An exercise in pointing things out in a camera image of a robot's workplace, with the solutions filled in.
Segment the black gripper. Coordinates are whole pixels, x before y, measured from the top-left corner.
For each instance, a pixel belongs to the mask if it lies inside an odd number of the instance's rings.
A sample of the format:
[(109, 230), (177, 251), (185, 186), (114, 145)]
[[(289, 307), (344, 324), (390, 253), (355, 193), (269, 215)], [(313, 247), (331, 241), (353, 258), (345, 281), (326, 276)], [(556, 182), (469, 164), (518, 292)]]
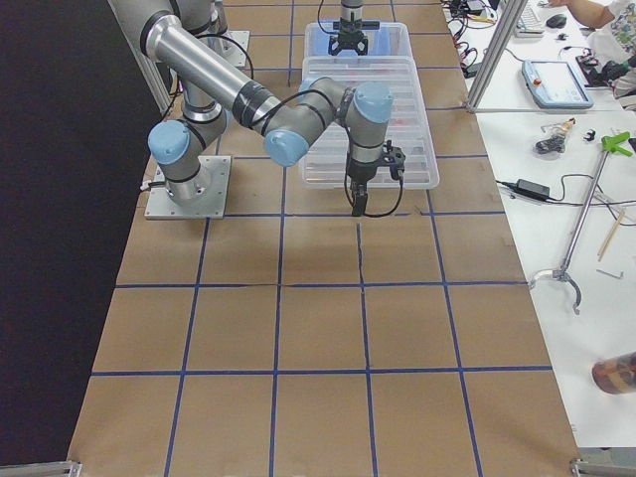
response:
[(334, 30), (329, 37), (328, 54), (337, 56), (343, 51), (354, 51), (358, 56), (365, 56), (369, 49), (369, 40), (362, 29), (350, 27), (349, 23), (362, 20), (340, 20), (341, 30)]
[(368, 194), (367, 185), (376, 176), (378, 166), (375, 162), (360, 162), (348, 157), (345, 167), (345, 182), (352, 198), (352, 217), (362, 217), (366, 213)]

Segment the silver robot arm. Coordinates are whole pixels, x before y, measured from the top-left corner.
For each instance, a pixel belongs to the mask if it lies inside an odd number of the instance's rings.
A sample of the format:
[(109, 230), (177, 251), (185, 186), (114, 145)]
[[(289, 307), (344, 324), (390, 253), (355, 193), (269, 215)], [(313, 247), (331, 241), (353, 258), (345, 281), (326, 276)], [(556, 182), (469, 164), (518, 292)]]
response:
[(329, 34), (330, 56), (343, 51), (353, 51), (358, 56), (368, 52), (368, 37), (363, 31), (363, 5), (362, 1), (341, 1), (340, 19), (333, 23), (333, 31)]
[(115, 1), (112, 9), (130, 44), (173, 70), (183, 87), (181, 117), (158, 123), (148, 136), (164, 177), (157, 195), (171, 207), (168, 218), (224, 213), (230, 165), (201, 154), (230, 117), (261, 135), (265, 152), (282, 167), (296, 164), (332, 123), (343, 127), (349, 140), (345, 192), (355, 217), (367, 213), (367, 185), (379, 168), (403, 180), (404, 155), (386, 138), (394, 99), (385, 84), (311, 79), (280, 100), (206, 41), (215, 31), (211, 2)]

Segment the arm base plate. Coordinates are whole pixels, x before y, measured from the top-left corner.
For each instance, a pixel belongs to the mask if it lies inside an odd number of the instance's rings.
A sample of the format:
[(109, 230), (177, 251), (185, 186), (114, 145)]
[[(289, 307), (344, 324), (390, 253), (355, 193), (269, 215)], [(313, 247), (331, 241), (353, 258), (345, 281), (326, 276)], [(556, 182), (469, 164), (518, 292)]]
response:
[(200, 155), (198, 175), (189, 181), (168, 181), (159, 166), (149, 189), (145, 209), (148, 220), (222, 219), (228, 198), (231, 156)]
[(236, 68), (247, 65), (245, 52), (248, 48), (250, 31), (228, 30), (221, 38), (213, 37), (211, 33), (201, 36), (204, 43)]

